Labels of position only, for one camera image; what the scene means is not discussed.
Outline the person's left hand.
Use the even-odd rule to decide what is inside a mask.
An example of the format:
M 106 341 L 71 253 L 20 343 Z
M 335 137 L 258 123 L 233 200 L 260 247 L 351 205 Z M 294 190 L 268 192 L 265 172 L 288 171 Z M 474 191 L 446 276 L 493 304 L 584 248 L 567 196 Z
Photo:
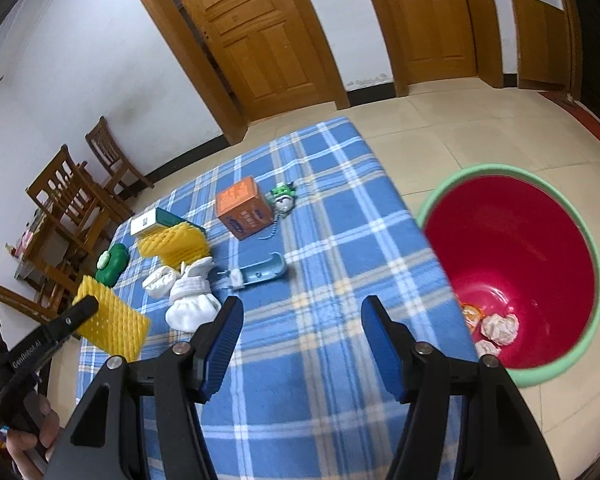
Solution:
M 46 458 L 55 451 L 55 443 L 61 433 L 58 414 L 53 410 L 45 396 L 38 396 L 38 408 L 43 415 L 43 425 L 38 436 L 20 430 L 7 431 L 6 446 L 23 479 L 41 480 L 44 472 L 33 463 L 27 452 L 35 450 L 38 444 L 46 451 Z

